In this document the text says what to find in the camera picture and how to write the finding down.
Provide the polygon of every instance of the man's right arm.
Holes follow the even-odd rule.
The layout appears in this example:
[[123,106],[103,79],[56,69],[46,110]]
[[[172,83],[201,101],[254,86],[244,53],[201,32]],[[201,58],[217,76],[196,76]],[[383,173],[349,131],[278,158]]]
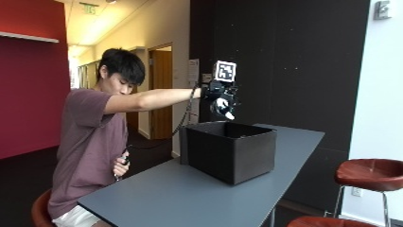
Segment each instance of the man's right arm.
[[[112,96],[105,106],[105,114],[145,112],[172,106],[190,99],[193,89],[156,89],[127,96]],[[193,98],[201,97],[201,88]]]

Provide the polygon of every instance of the maroon t-shirt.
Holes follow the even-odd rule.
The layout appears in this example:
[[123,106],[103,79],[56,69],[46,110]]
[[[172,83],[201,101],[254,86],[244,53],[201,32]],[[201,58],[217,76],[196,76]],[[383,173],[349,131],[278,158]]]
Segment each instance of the maroon t-shirt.
[[115,183],[113,161],[125,148],[128,129],[120,113],[104,115],[109,98],[88,89],[73,90],[67,97],[48,205],[52,219],[73,209],[81,196]]

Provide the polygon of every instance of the red wall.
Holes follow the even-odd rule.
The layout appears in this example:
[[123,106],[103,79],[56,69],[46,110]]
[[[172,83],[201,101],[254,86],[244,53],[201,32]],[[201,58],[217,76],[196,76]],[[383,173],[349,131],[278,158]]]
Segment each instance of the red wall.
[[0,37],[0,159],[60,144],[69,92],[64,5],[53,0],[0,3],[0,31],[60,40]]

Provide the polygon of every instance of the floor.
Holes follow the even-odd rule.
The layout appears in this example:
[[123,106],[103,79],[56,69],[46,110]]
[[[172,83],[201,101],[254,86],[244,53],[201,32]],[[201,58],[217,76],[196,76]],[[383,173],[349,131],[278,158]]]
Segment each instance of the floor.
[[[136,131],[131,131],[129,144],[137,148],[131,152],[128,176],[172,159],[171,140],[148,140]],[[56,153],[57,147],[46,148],[0,160],[2,226],[34,226],[31,208],[36,197],[52,187],[52,174],[57,163]],[[298,216],[301,216],[300,212],[278,206],[276,227],[285,227],[286,223]]]

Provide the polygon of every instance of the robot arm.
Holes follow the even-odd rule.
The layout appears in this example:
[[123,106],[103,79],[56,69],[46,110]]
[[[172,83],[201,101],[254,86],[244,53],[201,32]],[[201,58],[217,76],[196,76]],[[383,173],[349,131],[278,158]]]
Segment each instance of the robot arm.
[[236,63],[217,61],[214,78],[208,86],[201,89],[201,98],[212,100],[212,113],[234,119],[234,107],[240,105],[237,98],[238,87],[236,86]]

